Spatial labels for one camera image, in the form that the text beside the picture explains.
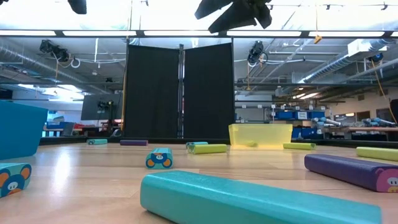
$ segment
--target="purple foam block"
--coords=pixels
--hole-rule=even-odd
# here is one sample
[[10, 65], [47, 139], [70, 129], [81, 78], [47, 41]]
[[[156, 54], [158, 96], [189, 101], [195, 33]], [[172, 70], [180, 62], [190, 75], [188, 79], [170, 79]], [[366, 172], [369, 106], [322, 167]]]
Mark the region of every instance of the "purple foam block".
[[148, 140], [120, 140], [121, 146], [147, 146]]
[[377, 192], [398, 193], [398, 166], [340, 156], [308, 154], [305, 167]]

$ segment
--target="wooden floor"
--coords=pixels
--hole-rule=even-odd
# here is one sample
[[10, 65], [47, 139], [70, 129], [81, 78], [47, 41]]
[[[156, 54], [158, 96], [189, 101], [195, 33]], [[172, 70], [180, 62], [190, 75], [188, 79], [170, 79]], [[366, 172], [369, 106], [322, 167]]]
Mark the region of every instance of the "wooden floor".
[[[0, 199], [0, 223], [170, 223], [139, 203], [141, 179], [153, 172], [144, 168], [146, 154], [159, 146], [173, 149], [174, 169], [372, 203], [382, 208], [384, 223], [398, 223], [398, 194], [375, 193], [309, 172], [303, 164], [309, 151], [191, 155], [183, 145], [118, 144], [42, 146], [35, 156], [5, 161], [30, 162], [33, 172], [27, 190]], [[355, 157], [354, 149], [342, 147], [320, 146], [311, 153]]]

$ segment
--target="black partition panel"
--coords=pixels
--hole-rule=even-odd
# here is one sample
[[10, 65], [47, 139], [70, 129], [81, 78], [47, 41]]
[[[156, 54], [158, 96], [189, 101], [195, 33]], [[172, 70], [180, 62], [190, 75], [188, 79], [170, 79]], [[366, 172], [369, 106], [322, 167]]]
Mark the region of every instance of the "black partition panel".
[[129, 46], [124, 135], [176, 138], [178, 50]]
[[184, 138], [228, 139], [234, 122], [232, 44], [185, 51]]

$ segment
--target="fluorescent light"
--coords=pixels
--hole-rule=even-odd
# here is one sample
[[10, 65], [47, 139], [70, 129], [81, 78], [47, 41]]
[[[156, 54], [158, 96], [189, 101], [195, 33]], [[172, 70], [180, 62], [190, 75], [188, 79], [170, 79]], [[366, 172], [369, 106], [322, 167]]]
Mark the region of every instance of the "fluorescent light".
[[55, 102], [73, 102], [73, 99], [71, 99], [71, 98], [59, 98], [59, 99], [49, 99], [49, 101], [55, 101]]
[[200, 35], [218, 35], [211, 34], [207, 30], [148, 30], [144, 31], [145, 35], [153, 36], [200, 36]]
[[315, 37], [316, 35], [320, 35], [321, 37], [381, 37], [384, 32], [383, 31], [320, 31], [320, 32], [310, 32], [310, 37]]
[[37, 36], [55, 36], [51, 30], [0, 30], [0, 35], [37, 35]]
[[315, 96], [315, 95], [317, 95], [317, 94], [319, 94], [319, 93], [311, 93], [311, 94], [308, 94], [307, 96], [301, 97], [300, 99], [301, 99], [301, 100], [305, 100], [305, 99], [311, 98], [311, 97], [313, 97], [313, 96]]
[[35, 86], [33, 86], [33, 85], [18, 84], [18, 86], [24, 87], [24, 88], [28, 88], [28, 89], [31, 89], [31, 90], [34, 90], [34, 89], [35, 89]]
[[77, 31], [62, 31], [65, 36], [134, 36], [137, 35], [136, 31], [130, 30], [77, 30]]
[[230, 36], [268, 36], [268, 37], [298, 37], [301, 35], [300, 31], [256, 31], [256, 30], [231, 30], [227, 31], [226, 35]]
[[300, 97], [302, 97], [303, 95], [305, 95], [305, 93], [302, 93], [302, 94], [297, 95], [296, 98], [300, 98]]
[[81, 89], [76, 88], [74, 85], [58, 85], [59, 87], [62, 87], [64, 89], [70, 90], [70, 91], [74, 91], [75, 93], [80, 93], [82, 92]]

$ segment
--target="cartoon mouse face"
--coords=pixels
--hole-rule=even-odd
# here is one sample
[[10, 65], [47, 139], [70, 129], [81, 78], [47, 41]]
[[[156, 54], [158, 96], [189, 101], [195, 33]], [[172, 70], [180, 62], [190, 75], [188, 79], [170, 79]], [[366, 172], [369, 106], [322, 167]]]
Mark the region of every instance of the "cartoon mouse face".
[[0, 170], [0, 197], [20, 192], [24, 189], [25, 180], [30, 177], [32, 167], [25, 165], [20, 174], [11, 175], [8, 169]]
[[376, 171], [378, 192], [398, 193], [398, 169], [382, 169]]
[[146, 164], [148, 168], [153, 168], [156, 164], [162, 164], [164, 168], [169, 168], [172, 166], [172, 161], [167, 158], [166, 153], [152, 153]]

